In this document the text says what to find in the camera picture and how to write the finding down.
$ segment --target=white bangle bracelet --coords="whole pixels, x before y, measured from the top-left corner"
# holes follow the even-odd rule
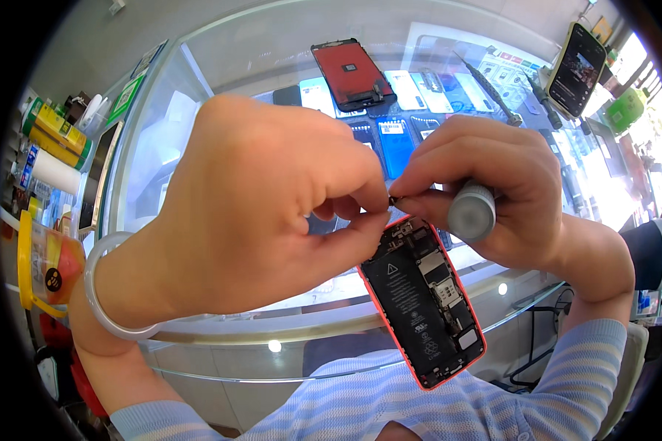
[[[106,315],[105,311],[103,311],[103,307],[100,302],[98,302],[98,297],[96,296],[96,286],[93,280],[96,264],[103,254],[110,248],[120,245],[130,236],[132,236],[132,233],[116,232],[108,234],[95,243],[91,253],[88,255],[88,259],[86,260],[84,287],[86,290],[86,299],[91,307],[91,311],[93,312],[93,315],[96,316],[96,320],[101,326],[106,328],[111,334],[124,340],[145,340],[155,335],[162,326],[162,323],[155,323],[152,326],[143,327],[137,330],[128,329],[118,325]]]

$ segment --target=person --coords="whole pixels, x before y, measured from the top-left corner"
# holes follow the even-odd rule
[[[562,214],[559,163],[531,130],[453,116],[417,147],[388,191],[378,157],[343,122],[300,107],[214,97],[197,115],[159,216],[98,261],[95,293],[128,328],[249,311],[371,257],[389,220],[388,192],[404,197],[401,210],[448,229],[452,189],[469,176],[503,193],[493,232],[471,246],[505,267],[555,274],[576,293],[534,391],[510,394],[465,371],[425,392],[400,364],[304,382],[241,439],[591,440],[616,385],[633,263],[617,233]],[[433,183],[445,190],[429,190]],[[309,235],[311,212],[351,222]],[[221,438],[146,365],[134,341],[101,327],[83,286],[69,309],[85,372],[125,439]],[[316,373],[396,358],[396,349],[386,349]]]

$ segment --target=blue phone back cover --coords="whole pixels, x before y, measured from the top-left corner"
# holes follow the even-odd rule
[[[378,118],[378,134],[388,177],[397,179],[409,162],[409,155],[414,151],[412,135],[407,122],[401,118]]]

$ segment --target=sleeve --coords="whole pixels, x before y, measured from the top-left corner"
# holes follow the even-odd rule
[[[125,441],[228,440],[180,401],[149,401],[117,410],[111,421]]]
[[[611,319],[563,335],[537,387],[517,399],[518,425],[536,440],[591,440],[613,398],[626,339],[626,328]]]

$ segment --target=glass display case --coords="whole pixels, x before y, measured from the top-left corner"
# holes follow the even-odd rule
[[[521,114],[523,127],[553,134],[553,150],[561,155],[563,176],[569,182],[563,197],[566,212],[599,220],[608,217],[605,212],[614,203],[622,211],[620,197],[627,199],[626,183],[613,184],[605,195],[591,189],[592,175],[601,173],[599,167],[604,166],[595,136],[585,135],[577,124],[566,120],[562,130],[552,130],[544,108],[531,93],[526,73],[535,74],[558,51],[537,33],[494,13],[450,1],[276,1],[230,13],[169,40],[150,66],[126,117],[109,167],[97,239],[116,231],[136,232],[157,216],[204,101],[214,94],[236,93],[273,103],[275,90],[321,77],[310,53],[312,44],[348,37],[362,43],[381,71],[436,74],[454,114],[505,121],[505,114],[485,100],[482,89],[456,56],[460,54],[490,80],[512,111]],[[516,46],[529,47],[533,53]],[[392,111],[408,123],[415,146],[423,133],[413,120],[441,123],[451,117],[427,109],[403,111],[397,107]],[[331,114],[346,123],[367,123],[373,149],[384,166],[371,112],[352,115],[336,110]],[[240,125],[240,130],[245,130],[246,121],[241,119]],[[600,155],[600,162],[594,154]],[[628,207],[633,205],[632,199],[626,202]],[[391,221],[402,216],[393,210]],[[614,228],[616,217],[609,218]],[[316,227],[323,233],[345,225],[343,219],[335,219],[319,221]],[[538,271],[501,267],[485,261],[453,236],[444,239],[484,331],[517,317],[563,283]],[[154,340],[216,347],[279,341],[311,348],[321,341],[355,334],[384,335],[374,348],[394,347],[360,276],[351,269],[312,291],[255,311],[173,320]],[[401,362],[398,352],[391,364]],[[311,378],[306,370],[299,377],[280,375],[273,362],[265,372],[265,377],[216,378],[252,383]]]

